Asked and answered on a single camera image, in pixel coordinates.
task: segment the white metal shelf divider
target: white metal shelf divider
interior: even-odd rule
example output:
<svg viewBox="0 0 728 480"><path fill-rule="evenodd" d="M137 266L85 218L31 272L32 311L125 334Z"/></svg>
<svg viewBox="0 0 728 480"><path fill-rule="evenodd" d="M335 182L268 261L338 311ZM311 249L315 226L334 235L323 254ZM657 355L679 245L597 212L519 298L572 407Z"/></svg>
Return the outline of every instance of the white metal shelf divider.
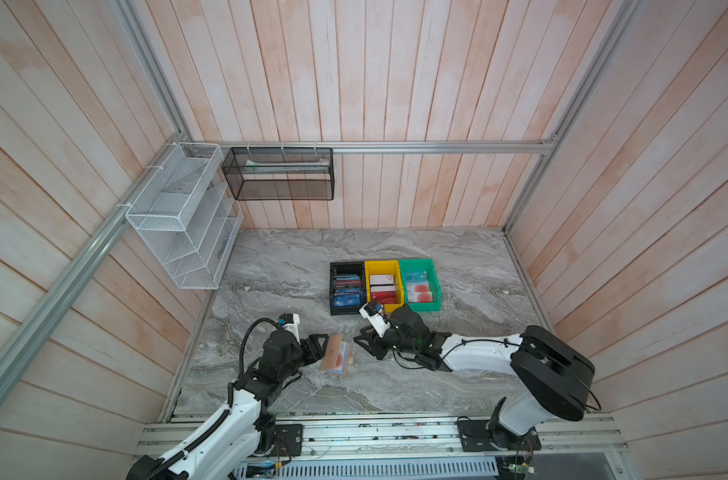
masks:
<svg viewBox="0 0 728 480"><path fill-rule="evenodd" d="M132 203L127 219L179 288L216 289L244 218L228 216L216 144L177 144Z"/></svg>

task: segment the black mounting plate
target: black mounting plate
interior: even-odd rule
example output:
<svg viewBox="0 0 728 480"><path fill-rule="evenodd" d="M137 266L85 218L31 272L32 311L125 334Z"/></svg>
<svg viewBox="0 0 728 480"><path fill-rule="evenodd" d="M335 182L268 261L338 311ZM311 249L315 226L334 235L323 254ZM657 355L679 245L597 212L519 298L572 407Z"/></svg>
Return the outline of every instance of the black mounting plate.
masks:
<svg viewBox="0 0 728 480"><path fill-rule="evenodd" d="M274 455L286 455L284 447L290 457L299 457L302 453L302 424L292 423L292 425L275 426L275 434L273 436L276 443L279 444L279 451L273 452Z"/></svg>
<svg viewBox="0 0 728 480"><path fill-rule="evenodd" d="M487 422L488 420L457 421L457 431L460 433L460 443L462 444L463 452L500 451L498 447L495 447L489 441ZM530 449L540 450L543 447L540 443L540 437L537 436L537 431L534 428L531 428L531 430L522 437L520 447L522 452L528 452Z"/></svg>

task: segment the wood panel wall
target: wood panel wall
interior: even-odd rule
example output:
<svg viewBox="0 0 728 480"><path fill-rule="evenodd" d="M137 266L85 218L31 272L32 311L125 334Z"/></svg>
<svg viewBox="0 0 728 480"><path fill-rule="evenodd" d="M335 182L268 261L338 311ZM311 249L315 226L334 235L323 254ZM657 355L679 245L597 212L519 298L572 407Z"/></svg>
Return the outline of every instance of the wood panel wall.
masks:
<svg viewBox="0 0 728 480"><path fill-rule="evenodd" d="M0 0L0 350L174 132L110 2ZM0 478L122 478L201 308L127 232L0 410Z"/></svg>
<svg viewBox="0 0 728 480"><path fill-rule="evenodd" d="M618 0L135 0L194 138L549 138ZM532 155L343 155L257 228L500 226Z"/></svg>
<svg viewBox="0 0 728 480"><path fill-rule="evenodd" d="M646 3L512 238L645 478L728 478L728 0Z"/></svg>

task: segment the black wire mesh basket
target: black wire mesh basket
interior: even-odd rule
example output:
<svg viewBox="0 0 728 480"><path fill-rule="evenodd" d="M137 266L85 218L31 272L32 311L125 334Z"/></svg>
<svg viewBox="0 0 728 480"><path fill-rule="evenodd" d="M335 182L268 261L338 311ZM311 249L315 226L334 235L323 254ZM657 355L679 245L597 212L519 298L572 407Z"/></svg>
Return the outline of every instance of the black wire mesh basket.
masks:
<svg viewBox="0 0 728 480"><path fill-rule="evenodd" d="M333 200L330 148L231 148L223 173L237 200Z"/></svg>

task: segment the robotic arm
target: robotic arm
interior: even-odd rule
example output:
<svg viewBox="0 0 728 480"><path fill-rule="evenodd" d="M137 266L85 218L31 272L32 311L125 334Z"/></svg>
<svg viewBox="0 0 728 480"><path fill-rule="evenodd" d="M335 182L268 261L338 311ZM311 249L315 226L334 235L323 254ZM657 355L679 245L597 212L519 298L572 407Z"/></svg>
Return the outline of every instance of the robotic arm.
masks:
<svg viewBox="0 0 728 480"><path fill-rule="evenodd" d="M536 424L554 416L581 420L586 411L595 367L540 326L528 326L520 335L476 338L432 332L408 305L394 310L389 320L377 302L364 305L359 313L370 325L354 341L378 360L388 352L402 359L402 353L410 353L414 357L405 360L428 370L487 370L518 376L527 389L510 401L502 398L486 422L493 447L516 450ZM462 436L477 438L477 432L468 430L466 435L459 422L458 426ZM539 445L535 436L531 442Z"/></svg>
<svg viewBox="0 0 728 480"><path fill-rule="evenodd" d="M285 313L278 322L261 321L273 323L276 331L263 343L263 356L228 384L227 401L158 460L149 456L139 459L127 480L234 478L233 470L245 458L270 452L275 441L275 417L267 408L289 385L285 380L324 356L329 336L311 335L301 340L297 314ZM323 344L319 343L321 338L325 339Z"/></svg>

